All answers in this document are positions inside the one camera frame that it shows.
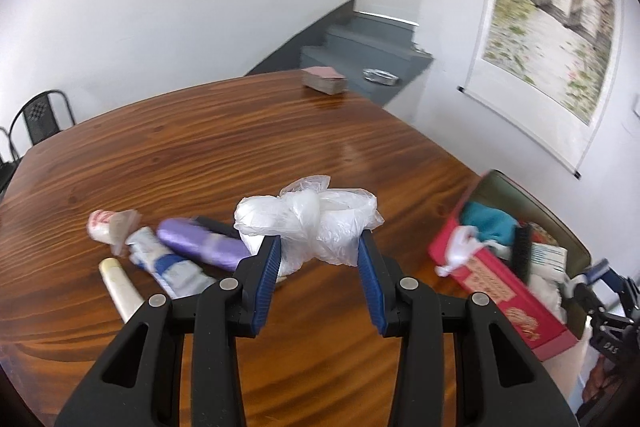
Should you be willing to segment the blue cloth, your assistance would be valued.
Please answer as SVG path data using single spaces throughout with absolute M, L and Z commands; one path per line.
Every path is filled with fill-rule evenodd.
M 477 228 L 477 239 L 482 242 L 495 241 L 503 246 L 512 246 L 516 221 L 503 210 L 488 207 L 479 202 L 467 202 L 459 215 L 460 225 Z

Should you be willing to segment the hanging scroll painting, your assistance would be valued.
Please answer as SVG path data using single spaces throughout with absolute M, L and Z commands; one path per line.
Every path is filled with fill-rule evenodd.
M 461 90 L 578 173 L 620 55 L 622 0 L 486 0 Z

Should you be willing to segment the red white bandage roll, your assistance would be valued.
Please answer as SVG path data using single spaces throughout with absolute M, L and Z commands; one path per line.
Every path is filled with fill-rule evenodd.
M 122 257 L 126 239 L 137 230 L 141 215 L 137 210 L 94 210 L 88 218 L 88 235 L 111 248 L 112 255 Z

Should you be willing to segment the purple garbage bag roll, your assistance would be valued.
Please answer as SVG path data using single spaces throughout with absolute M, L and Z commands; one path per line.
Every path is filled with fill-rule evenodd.
M 186 218 L 160 222 L 156 235 L 174 253 L 228 272 L 252 255 L 241 239 L 210 231 Z

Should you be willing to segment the grey staircase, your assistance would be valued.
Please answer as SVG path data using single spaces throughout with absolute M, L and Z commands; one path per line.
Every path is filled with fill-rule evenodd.
M 413 42 L 416 25 L 355 10 L 350 0 L 329 12 L 250 70 L 267 72 L 331 66 L 344 75 L 348 89 L 384 106 L 417 80 L 433 63 L 431 54 Z M 386 70 L 399 77 L 396 86 L 364 80 L 362 70 Z

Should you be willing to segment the white cotton wad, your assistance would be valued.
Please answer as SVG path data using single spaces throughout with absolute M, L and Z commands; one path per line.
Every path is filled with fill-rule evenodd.
M 566 323 L 566 310 L 562 306 L 559 287 L 537 274 L 530 274 L 528 290 L 561 323 Z

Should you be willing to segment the black metal chair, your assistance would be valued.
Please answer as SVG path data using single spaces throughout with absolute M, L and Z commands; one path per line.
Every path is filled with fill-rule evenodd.
M 25 129 L 30 145 L 37 145 L 77 124 L 70 99 L 62 91 L 51 89 L 30 98 L 11 121 L 8 138 L 12 154 L 20 155 L 16 146 L 18 125 Z
M 0 198 L 3 198 L 4 194 L 6 194 L 6 189 L 9 187 L 9 184 L 14 177 L 17 166 L 20 163 L 20 158 L 18 158 L 17 150 L 11 140 L 9 131 L 4 129 L 3 127 L 1 127 L 0 130 L 6 138 L 6 142 L 8 142 L 9 151 L 11 154 L 10 160 L 0 160 Z

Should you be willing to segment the white plastic bag bundle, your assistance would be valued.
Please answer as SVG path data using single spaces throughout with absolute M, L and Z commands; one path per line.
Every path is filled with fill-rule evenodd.
M 363 188 L 332 188 L 330 182 L 323 174 L 306 176 L 277 196 L 245 197 L 236 205 L 233 228 L 251 254 L 258 253 L 266 237 L 280 237 L 280 280 L 311 259 L 353 267 L 361 233 L 384 223 L 374 194 Z

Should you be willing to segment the black metal chair far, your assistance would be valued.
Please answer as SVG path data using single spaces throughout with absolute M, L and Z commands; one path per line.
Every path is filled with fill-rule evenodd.
M 18 125 L 25 129 L 30 145 L 37 145 L 77 124 L 70 99 L 62 91 L 51 89 L 30 98 L 11 121 L 8 138 L 12 154 L 20 155 L 16 146 Z

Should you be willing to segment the black metal chair near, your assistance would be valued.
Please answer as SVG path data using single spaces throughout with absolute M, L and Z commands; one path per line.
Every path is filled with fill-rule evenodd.
M 17 150 L 11 140 L 9 131 L 4 129 L 3 127 L 1 127 L 0 130 L 6 138 L 6 142 L 8 142 L 9 151 L 11 154 L 10 160 L 0 160 L 0 198 L 3 198 L 4 194 L 6 194 L 6 189 L 9 187 L 9 184 L 14 177 L 17 166 L 20 163 L 20 158 L 18 158 Z

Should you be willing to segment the foil tray on stairs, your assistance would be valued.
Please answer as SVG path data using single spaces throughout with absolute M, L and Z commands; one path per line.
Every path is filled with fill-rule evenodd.
M 399 82 L 398 76 L 382 69 L 364 68 L 362 70 L 362 77 L 364 80 L 376 84 L 382 84 L 382 86 L 396 86 Z

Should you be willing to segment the white blue tube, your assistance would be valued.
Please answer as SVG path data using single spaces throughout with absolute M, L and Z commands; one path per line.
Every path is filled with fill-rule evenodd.
M 171 251 L 149 227 L 130 234 L 126 245 L 129 259 L 151 274 L 171 299 L 201 294 L 216 282 L 195 262 Z

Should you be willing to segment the white blue printed packet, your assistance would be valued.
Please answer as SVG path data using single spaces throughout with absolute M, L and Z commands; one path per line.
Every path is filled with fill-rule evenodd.
M 562 283 L 566 275 L 567 250 L 564 247 L 533 243 L 530 252 L 530 274 L 544 280 Z

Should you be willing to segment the cream tube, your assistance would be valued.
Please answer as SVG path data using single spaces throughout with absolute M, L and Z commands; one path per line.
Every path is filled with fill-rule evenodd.
M 102 281 L 124 323 L 143 305 L 143 298 L 116 258 L 105 258 L 99 264 Z

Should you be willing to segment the pink card deck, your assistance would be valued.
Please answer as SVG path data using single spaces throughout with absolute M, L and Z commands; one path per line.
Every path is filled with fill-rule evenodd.
M 347 79 L 331 66 L 311 66 L 302 70 L 305 87 L 327 95 L 344 93 Z

